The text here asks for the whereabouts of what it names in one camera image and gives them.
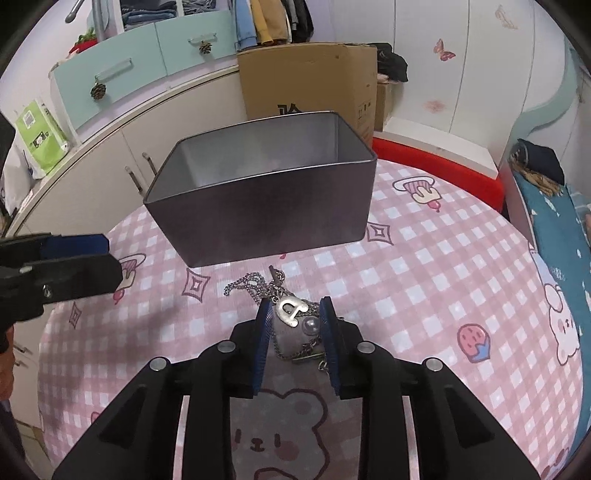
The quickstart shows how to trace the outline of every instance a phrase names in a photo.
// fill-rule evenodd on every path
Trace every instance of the bed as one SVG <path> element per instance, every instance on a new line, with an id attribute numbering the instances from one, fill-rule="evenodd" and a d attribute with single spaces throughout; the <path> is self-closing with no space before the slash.
<path id="1" fill-rule="evenodd" d="M 511 223 L 529 240 L 548 265 L 560 286 L 576 328 L 583 365 L 583 397 L 579 423 L 571 460 L 577 463 L 588 458 L 590 439 L 586 438 L 591 426 L 591 252 L 583 233 L 581 221 L 565 187 L 559 196 L 548 197 L 526 181 L 505 163 L 501 177 L 506 190 L 506 201 Z M 569 388 L 569 385 L 556 388 Z M 560 478 L 579 478 L 561 475 Z"/>

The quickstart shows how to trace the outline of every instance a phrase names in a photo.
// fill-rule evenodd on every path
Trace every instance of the cabinet door handle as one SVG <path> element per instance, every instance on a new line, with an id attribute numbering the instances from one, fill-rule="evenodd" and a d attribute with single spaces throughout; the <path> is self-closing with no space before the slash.
<path id="1" fill-rule="evenodd" d="M 131 177 L 131 181 L 134 182 L 135 188 L 138 189 L 138 193 L 140 195 L 144 195 L 144 189 L 142 188 L 141 184 L 138 181 L 138 177 L 135 176 L 135 173 L 129 167 L 125 167 L 125 171 Z"/>
<path id="2" fill-rule="evenodd" d="M 152 173 L 155 177 L 158 174 L 158 170 L 156 170 L 156 166 L 154 165 L 152 158 L 146 152 L 142 153 L 142 157 L 146 160 L 146 162 L 148 162 L 148 165 L 150 166 L 150 169 L 152 170 Z"/>
<path id="3" fill-rule="evenodd" d="M 131 68 L 133 68 L 133 66 L 134 66 L 134 61 L 131 58 L 121 60 L 120 62 L 117 62 L 114 65 L 111 65 L 111 67 L 103 70 L 102 72 L 97 73 L 95 75 L 95 79 L 97 82 L 100 82 L 100 81 L 106 82 L 111 77 L 114 77 L 117 74 L 123 73 L 123 71 L 125 71 L 127 69 L 131 69 Z"/>
<path id="4" fill-rule="evenodd" d="M 21 346 L 16 342 L 14 342 L 14 348 L 21 353 L 32 353 L 26 346 Z"/>
<path id="5" fill-rule="evenodd" d="M 201 42 L 212 42 L 217 41 L 217 32 L 206 33 L 205 35 L 199 35 L 198 37 L 188 38 L 187 41 L 193 46 L 201 45 Z"/>

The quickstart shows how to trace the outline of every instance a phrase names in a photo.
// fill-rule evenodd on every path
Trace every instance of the mint green drawer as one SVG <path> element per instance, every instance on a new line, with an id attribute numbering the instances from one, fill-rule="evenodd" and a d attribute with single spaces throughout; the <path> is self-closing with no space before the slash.
<path id="1" fill-rule="evenodd" d="M 236 36 L 229 11 L 164 20 L 156 24 L 156 32 L 169 75 L 236 54 Z M 211 53 L 199 50 L 202 40 L 211 43 Z"/>
<path id="2" fill-rule="evenodd" d="M 54 70 L 57 87 L 72 125 L 78 129 L 114 102 L 166 76 L 154 24 L 111 37 Z M 106 95 L 94 100 L 95 76 Z"/>

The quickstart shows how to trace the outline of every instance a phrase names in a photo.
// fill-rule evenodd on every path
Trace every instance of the metal tin box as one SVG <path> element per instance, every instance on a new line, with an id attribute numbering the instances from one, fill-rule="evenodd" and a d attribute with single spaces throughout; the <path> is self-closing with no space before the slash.
<path id="1" fill-rule="evenodd" d="M 145 199 L 189 267 L 361 240 L 376 155 L 334 112 L 180 141 Z"/>

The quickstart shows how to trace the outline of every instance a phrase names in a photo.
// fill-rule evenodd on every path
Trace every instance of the silver necklace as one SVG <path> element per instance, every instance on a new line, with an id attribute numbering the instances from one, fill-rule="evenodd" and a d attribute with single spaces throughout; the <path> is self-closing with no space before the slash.
<path id="1" fill-rule="evenodd" d="M 301 350 L 294 355 L 284 355 L 281 353 L 281 349 L 277 343 L 275 330 L 273 330 L 271 332 L 271 337 L 273 338 L 275 354 L 282 360 L 293 362 L 320 359 L 319 369 L 325 370 L 326 361 L 324 360 L 324 352 L 313 353 L 314 347 L 322 342 L 322 339 L 320 338 L 320 304 L 297 298 L 292 292 L 283 286 L 285 273 L 274 268 L 272 265 L 269 266 L 269 271 L 271 272 L 272 277 L 270 282 L 265 282 L 265 278 L 259 272 L 247 273 L 242 278 L 226 285 L 223 294 L 227 297 L 232 290 L 246 290 L 257 305 L 261 304 L 262 299 L 270 299 L 275 304 L 275 311 L 278 313 L 280 319 L 283 322 L 288 323 L 288 325 L 294 326 L 288 322 L 287 318 L 291 318 L 292 320 L 294 318 L 303 319 L 302 330 L 306 335 L 312 336 L 313 338 L 309 342 L 302 343 Z M 292 314 L 288 314 L 283 310 L 283 303 L 295 307 Z"/>

